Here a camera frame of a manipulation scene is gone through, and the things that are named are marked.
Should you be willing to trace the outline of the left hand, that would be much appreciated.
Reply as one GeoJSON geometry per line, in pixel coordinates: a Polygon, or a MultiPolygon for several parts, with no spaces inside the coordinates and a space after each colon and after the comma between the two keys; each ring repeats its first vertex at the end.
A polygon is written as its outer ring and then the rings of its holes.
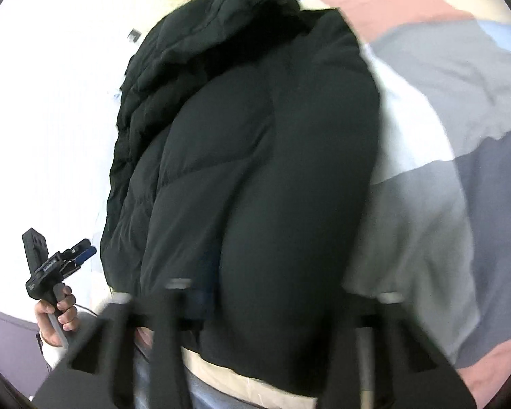
{"type": "Polygon", "coordinates": [[[80,326],[76,299],[72,289],[62,285],[62,300],[52,304],[46,299],[36,303],[35,315],[41,339],[54,347],[65,347],[65,342],[80,326]]]}

